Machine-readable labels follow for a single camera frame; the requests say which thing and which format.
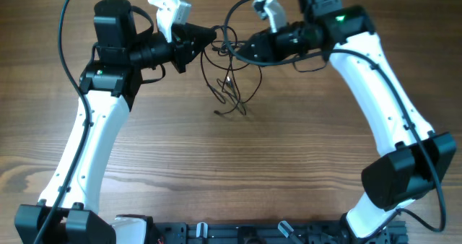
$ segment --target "wooden table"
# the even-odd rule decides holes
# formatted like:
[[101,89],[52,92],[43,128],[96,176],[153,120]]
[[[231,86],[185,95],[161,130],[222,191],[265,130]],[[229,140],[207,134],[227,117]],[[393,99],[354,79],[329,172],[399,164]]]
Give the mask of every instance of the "wooden table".
[[[92,8],[98,1],[72,0],[66,14],[64,53],[75,77],[96,41]],[[191,0],[189,22],[220,25],[237,1]],[[297,0],[279,1],[290,22],[302,19]],[[77,95],[56,47],[63,2],[0,0],[0,243],[19,242],[17,207],[37,201],[74,123]],[[130,2],[155,16],[145,0]],[[451,131],[461,145],[462,1],[343,2],[367,8],[413,103],[437,132]],[[147,26],[136,20],[139,30]],[[247,5],[231,26],[247,39],[268,23]],[[300,68],[318,64],[313,60]],[[210,80],[225,75],[210,65],[206,72]],[[237,80],[247,97],[258,83],[258,70],[239,71]],[[181,75],[167,64],[162,82],[141,88],[115,141],[100,216],[148,214],[156,222],[305,221],[338,219],[356,204],[363,192],[360,173],[378,154],[367,121],[331,67],[308,74],[290,65],[265,68],[249,114],[213,114],[228,108],[206,88],[198,59]],[[443,183],[447,230],[437,235],[402,216],[411,243],[462,243],[461,157],[456,154]],[[434,192],[411,209],[437,225]]]

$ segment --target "wood plank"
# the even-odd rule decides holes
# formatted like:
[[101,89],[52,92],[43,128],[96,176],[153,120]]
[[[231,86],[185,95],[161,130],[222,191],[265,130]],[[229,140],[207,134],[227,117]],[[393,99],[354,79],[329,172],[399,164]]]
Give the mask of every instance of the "wood plank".
[[[64,53],[78,77],[96,41],[93,6],[72,0],[64,25]],[[221,25],[239,0],[191,0],[190,23]],[[18,243],[13,217],[34,204],[58,164],[74,123],[77,96],[56,49],[64,0],[0,0],[0,243]],[[145,0],[130,0],[155,16]],[[301,20],[297,0],[280,0],[290,22]],[[364,5],[409,97],[438,132],[462,143],[461,0],[343,0]],[[147,24],[136,19],[138,30]],[[268,26],[250,6],[231,26],[240,38]],[[222,59],[212,56],[221,64]],[[300,63],[300,68],[322,64]],[[342,78],[329,66],[299,74],[291,66],[265,68],[249,114],[227,110],[206,88],[198,59],[179,75],[143,86],[116,139],[103,180],[101,216],[153,215],[156,222],[211,223],[336,219],[361,195],[361,170],[378,158],[367,121]],[[158,75],[154,71],[147,75]],[[206,66],[210,80],[225,75]],[[258,70],[237,72],[248,97]],[[462,243],[462,161],[458,152],[443,188],[448,229],[432,234],[409,222],[411,243]],[[411,206],[437,224],[431,193]]]

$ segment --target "brown background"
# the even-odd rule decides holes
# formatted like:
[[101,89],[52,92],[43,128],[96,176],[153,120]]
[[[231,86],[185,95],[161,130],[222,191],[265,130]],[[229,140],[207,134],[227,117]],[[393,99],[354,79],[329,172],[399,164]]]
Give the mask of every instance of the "brown background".
[[[77,95],[59,63],[56,36],[64,0],[0,0],[0,243],[18,243],[19,204],[34,204],[55,170],[77,111]],[[64,53],[78,77],[96,41],[92,8],[72,0]],[[145,0],[132,4],[155,16]],[[191,0],[189,22],[223,23],[239,0]],[[290,22],[297,0],[279,0]],[[343,0],[365,6],[391,66],[409,97],[437,132],[462,142],[461,0]],[[139,30],[146,23],[138,20]],[[233,26],[242,39],[268,26],[249,5]],[[318,60],[300,64],[315,67]],[[207,65],[210,80],[225,75]],[[363,190],[361,170],[378,158],[367,121],[331,67],[299,74],[265,68],[249,115],[226,110],[201,77],[199,61],[179,75],[143,86],[121,129],[103,180],[100,216],[132,213],[156,222],[277,222],[338,219]],[[147,76],[159,75],[155,71]],[[258,82],[250,67],[237,74],[244,97]],[[442,235],[409,222],[411,243],[462,243],[462,162],[456,154],[443,188],[448,228]],[[432,192],[411,209],[437,225]]]

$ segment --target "wooden surface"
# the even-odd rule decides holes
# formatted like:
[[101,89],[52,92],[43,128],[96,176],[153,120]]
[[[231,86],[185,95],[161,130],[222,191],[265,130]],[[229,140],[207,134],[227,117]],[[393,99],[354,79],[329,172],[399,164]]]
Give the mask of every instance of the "wooden surface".
[[[62,71],[56,33],[64,0],[0,0],[0,243],[18,243],[14,215],[34,204],[69,137],[77,95]],[[96,41],[92,8],[72,0],[64,53],[78,77]],[[145,0],[130,0],[155,16]],[[191,0],[190,23],[223,23],[239,0]],[[289,21],[296,0],[279,0]],[[343,0],[362,4],[375,21],[391,66],[409,97],[437,132],[462,143],[461,0]],[[146,23],[138,20],[139,30]],[[232,18],[240,38],[267,27],[244,6]],[[314,67],[320,61],[300,64]],[[210,80],[225,75],[206,68]],[[251,67],[237,74],[244,95],[258,82]],[[156,222],[277,222],[338,219],[363,190],[361,170],[378,158],[375,142],[349,88],[331,67],[298,74],[264,69],[249,115],[226,110],[205,87],[199,61],[179,75],[167,65],[158,84],[143,86],[121,129],[103,180],[100,216],[147,214]],[[409,222],[411,243],[462,243],[461,152],[443,183],[444,234]],[[434,225],[435,193],[411,209]]]

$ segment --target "knot of wires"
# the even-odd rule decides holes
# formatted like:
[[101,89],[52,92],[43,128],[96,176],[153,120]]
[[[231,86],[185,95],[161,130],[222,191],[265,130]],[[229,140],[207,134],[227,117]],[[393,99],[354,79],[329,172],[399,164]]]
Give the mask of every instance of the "knot of wires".
[[[217,25],[214,26],[212,29],[213,30],[221,30],[222,32],[225,32],[224,25]],[[231,41],[231,46],[233,49],[239,49],[245,44],[245,41],[238,40],[237,34],[234,29],[231,27],[227,27],[228,30],[230,30],[234,36],[234,40]],[[225,111],[225,112],[220,112],[218,110],[214,111],[215,114],[217,115],[225,115],[228,113],[231,113],[235,110],[239,111],[242,115],[247,115],[247,110],[245,109],[245,104],[249,102],[253,96],[257,93],[258,89],[260,88],[261,81],[263,79],[263,74],[261,72],[261,67],[258,67],[258,71],[260,72],[260,81],[258,82],[258,85],[256,86],[255,90],[253,93],[250,95],[249,98],[246,100],[243,99],[243,96],[240,93],[239,87],[236,82],[235,78],[235,71],[242,70],[249,66],[250,64],[246,64],[244,66],[241,66],[239,68],[235,68],[233,66],[233,61],[235,60],[234,55],[232,52],[229,51],[228,47],[225,44],[224,40],[215,40],[211,43],[212,46],[212,51],[217,52],[217,55],[219,57],[226,57],[229,59],[229,64],[228,66],[220,66],[216,63],[214,63],[209,56],[207,55],[206,51],[203,50],[201,52],[201,70],[202,70],[202,75],[204,76],[204,80],[206,82],[207,87],[210,89],[210,91],[213,93],[213,95],[216,97],[216,99],[223,105],[226,105],[227,103],[231,103],[232,107]],[[225,76],[223,79],[218,78],[216,80],[216,87],[214,87],[209,80],[207,79],[204,71],[204,57],[205,59],[213,66],[217,67],[218,69],[226,71]]]

